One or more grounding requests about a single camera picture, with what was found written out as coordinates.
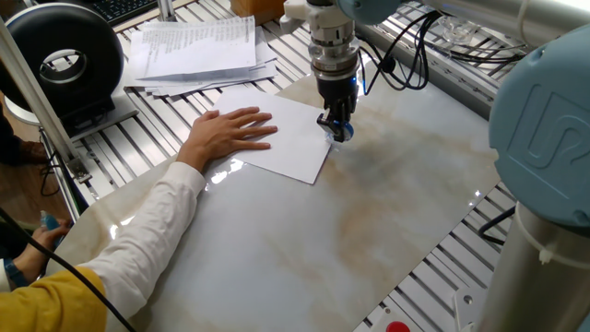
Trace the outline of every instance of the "finger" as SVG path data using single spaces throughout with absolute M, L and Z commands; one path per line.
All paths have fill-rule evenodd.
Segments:
M 228 113 L 226 116 L 233 120 L 233 119 L 237 119 L 239 117 L 242 117 L 244 115 L 247 114 L 255 114 L 260 112 L 260 109 L 258 107 L 246 107 L 237 111 L 233 111 L 232 113 Z
M 45 226 L 40 226 L 40 228 L 38 228 L 37 230 L 35 230 L 33 232 L 32 238 L 39 241 L 39 239 L 41 238 L 41 235 L 47 231 L 47 228 Z
M 233 147 L 235 151 L 245 150 L 245 149 L 269 149 L 269 143 L 259 143 L 259 142 L 251 142 L 251 141 L 242 141 L 236 140 L 233 141 Z
M 201 122 L 204 122 L 207 120 L 215 119 L 218 116 L 219 116 L 219 110 L 207 111 L 203 115 L 201 115 L 198 119 L 195 120 L 195 124 L 198 124 L 198 123 L 201 123 Z
M 60 226 L 66 226 L 66 227 L 70 227 L 70 225 L 72 224 L 71 219 L 58 219 L 57 222 L 60 224 Z
M 66 235 L 69 231 L 70 229 L 66 226 L 60 226 L 54 230 L 48 231 L 46 236 L 53 242 L 59 237 Z
M 256 114 L 248 114 L 241 116 L 235 120 L 233 120 L 238 127 L 245 126 L 247 124 L 251 124 L 252 122 L 261 122 L 270 120 L 273 118 L 271 113 L 256 113 Z
M 236 131 L 235 137 L 236 138 L 244 138 L 246 136 L 257 137 L 257 136 L 263 136 L 263 135 L 268 135 L 268 134 L 274 134 L 277 132 L 277 130 L 278 130 L 278 128 L 275 125 L 254 126 L 254 127 L 238 129 Z

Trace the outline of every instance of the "metal pole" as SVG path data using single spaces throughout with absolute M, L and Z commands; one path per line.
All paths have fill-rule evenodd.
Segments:
M 89 172 L 1 18 L 0 61 L 17 84 L 20 93 L 39 119 L 47 137 L 62 156 L 67 167 L 80 182 L 88 180 Z
M 477 332 L 575 332 L 590 310 L 590 239 L 516 206 Z
M 159 20 L 162 22 L 176 22 L 172 0 L 158 0 Z
M 540 46 L 590 23 L 586 0 L 421 0 L 425 5 Z

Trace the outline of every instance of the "yellow sleeve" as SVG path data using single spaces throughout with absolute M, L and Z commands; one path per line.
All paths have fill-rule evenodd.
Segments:
M 104 295 L 94 271 L 85 267 L 77 270 Z M 0 331 L 103 332 L 106 320 L 104 304 L 67 271 L 0 293 Z

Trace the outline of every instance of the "person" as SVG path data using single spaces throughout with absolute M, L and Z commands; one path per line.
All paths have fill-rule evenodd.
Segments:
M 202 175 L 210 160 L 243 149 L 267 149 L 249 138 L 277 131 L 247 126 L 271 118 L 258 108 L 198 118 L 177 159 L 153 186 L 133 220 L 91 261 L 77 266 L 128 318 L 143 307 L 195 216 Z M 68 271 L 0 293 L 0 331 L 105 331 L 121 328 L 114 315 Z
M 67 220 L 58 220 L 60 227 L 54 230 L 47 230 L 47 227 L 41 226 L 32 234 L 32 238 L 49 250 L 54 249 L 55 241 L 65 236 L 69 232 L 70 222 Z M 10 227 L 6 225 L 2 228 L 3 233 L 12 233 Z M 34 282 L 41 274 L 41 271 L 47 265 L 49 259 L 32 245 L 27 245 L 24 250 L 13 260 L 10 255 L 0 259 L 0 269 L 4 268 L 5 273 L 0 273 L 0 292 L 11 291 L 19 286 L 29 285 Z M 6 267 L 13 265 L 19 272 L 16 280 L 8 277 L 9 271 Z
M 10 166 L 47 162 L 45 147 L 40 142 L 24 142 L 15 136 L 8 120 L 0 119 L 0 163 Z

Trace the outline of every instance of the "marble surface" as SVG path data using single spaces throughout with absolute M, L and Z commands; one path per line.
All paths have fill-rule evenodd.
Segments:
M 486 121 L 433 85 L 378 82 L 315 185 L 233 158 L 211 165 L 139 330 L 351 331 L 493 188 Z M 279 95 L 322 105 L 313 77 Z M 90 207 L 58 254 L 97 255 L 166 166 Z

